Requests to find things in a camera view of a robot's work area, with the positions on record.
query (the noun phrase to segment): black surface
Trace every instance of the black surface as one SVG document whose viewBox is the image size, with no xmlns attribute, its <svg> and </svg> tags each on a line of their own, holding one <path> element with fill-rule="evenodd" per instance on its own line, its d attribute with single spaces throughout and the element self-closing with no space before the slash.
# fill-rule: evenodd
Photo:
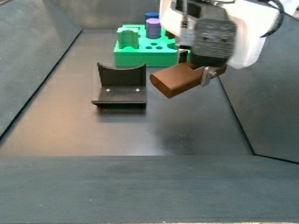
<svg viewBox="0 0 299 224">
<path fill-rule="evenodd" d="M 262 157 L 5 157 L 0 179 L 0 223 L 299 221 L 299 166 Z"/>
<path fill-rule="evenodd" d="M 114 66 L 116 41 L 115 31 L 80 34 L 0 143 L 0 157 L 251 155 L 218 80 L 171 100 L 148 84 L 146 109 L 90 103 L 99 98 L 98 62 Z M 147 80 L 160 69 L 147 68 Z"/>
<path fill-rule="evenodd" d="M 258 155 L 299 162 L 299 22 L 290 17 L 251 67 L 220 81 Z"/>
</svg>

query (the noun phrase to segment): cable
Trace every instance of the cable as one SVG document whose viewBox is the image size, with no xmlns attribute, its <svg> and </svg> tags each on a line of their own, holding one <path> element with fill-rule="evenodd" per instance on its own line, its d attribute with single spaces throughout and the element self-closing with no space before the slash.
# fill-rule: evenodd
<svg viewBox="0 0 299 224">
<path fill-rule="evenodd" d="M 284 22 L 284 18 L 286 18 L 286 8 L 282 5 L 279 0 L 271 0 L 271 1 L 258 0 L 258 1 L 264 3 L 267 6 L 271 5 L 268 2 L 275 3 L 275 5 L 278 7 L 278 8 L 276 7 L 275 8 L 279 10 L 279 17 L 278 17 L 278 20 L 275 22 L 274 28 L 260 37 L 260 38 L 264 38 L 264 37 L 268 37 L 270 35 L 272 35 L 278 31 L 278 29 L 280 28 L 280 26 Z"/>
</svg>

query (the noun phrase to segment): black bracket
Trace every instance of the black bracket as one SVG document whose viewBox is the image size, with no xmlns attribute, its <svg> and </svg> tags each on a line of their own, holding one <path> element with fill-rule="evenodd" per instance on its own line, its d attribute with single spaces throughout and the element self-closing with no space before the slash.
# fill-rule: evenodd
<svg viewBox="0 0 299 224">
<path fill-rule="evenodd" d="M 96 106 L 146 105 L 146 64 L 130 69 L 116 69 L 98 63 L 98 72 L 102 88 L 98 100 L 92 101 Z"/>
</svg>

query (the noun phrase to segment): gray metal surface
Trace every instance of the gray metal surface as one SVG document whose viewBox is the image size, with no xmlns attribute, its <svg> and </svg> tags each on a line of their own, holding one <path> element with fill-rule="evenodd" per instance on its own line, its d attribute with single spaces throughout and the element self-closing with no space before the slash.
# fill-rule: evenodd
<svg viewBox="0 0 299 224">
<path fill-rule="evenodd" d="M 4 157 L 0 179 L 0 223 L 299 221 L 299 166 L 262 157 Z"/>
<path fill-rule="evenodd" d="M 168 100 L 147 82 L 146 110 L 99 110 L 98 62 L 115 31 L 84 31 L 1 141 L 4 156 L 251 155 L 218 80 Z M 162 68 L 147 68 L 147 80 Z"/>
<path fill-rule="evenodd" d="M 159 11 L 159 0 L 53 0 L 84 30 L 111 30 L 143 24 L 146 13 Z"/>
<path fill-rule="evenodd" d="M 0 136 L 80 33 L 52 0 L 0 7 Z"/>
<path fill-rule="evenodd" d="M 220 76 L 258 155 L 299 162 L 299 22 L 288 17 L 256 64 Z"/>
</svg>

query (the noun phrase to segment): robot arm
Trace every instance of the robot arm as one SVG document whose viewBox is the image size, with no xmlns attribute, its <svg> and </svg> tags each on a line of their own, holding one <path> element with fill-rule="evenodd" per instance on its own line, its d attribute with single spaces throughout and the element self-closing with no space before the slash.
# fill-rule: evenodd
<svg viewBox="0 0 299 224">
<path fill-rule="evenodd" d="M 298 5 L 299 0 L 162 0 L 162 27 L 178 37 L 180 48 L 191 50 L 191 64 L 180 67 L 188 70 L 191 65 L 202 76 L 200 82 L 186 83 L 183 74 L 164 75 L 174 71 L 166 69 L 151 78 L 158 89 L 175 96 L 196 85 L 206 86 L 210 79 L 226 72 L 226 65 L 236 69 L 251 66 L 284 13 L 294 14 Z"/>
<path fill-rule="evenodd" d="M 183 0 L 162 0 L 160 22 L 168 32 L 178 37 L 188 39 L 186 37 L 188 34 L 183 35 L 186 31 L 182 28 L 183 2 Z M 194 51 L 196 52 L 198 44 L 212 43 L 215 44 L 212 47 L 219 46 L 219 49 L 214 48 L 214 53 L 222 53 L 224 58 L 228 57 L 227 64 L 230 66 L 236 69 L 248 67 L 258 61 L 267 39 L 264 34 L 276 25 L 276 19 L 280 17 L 279 10 L 252 0 L 236 0 L 235 3 L 230 2 L 230 0 L 227 0 L 227 3 L 219 1 L 218 6 L 212 5 L 215 3 L 214 0 L 188 0 L 187 28 L 191 33 L 190 36 L 195 39 Z M 299 0 L 282 0 L 282 5 L 284 6 L 284 12 L 292 15 L 299 5 Z M 216 25 L 214 30 L 206 25 L 204 20 L 210 20 Z"/>
</svg>

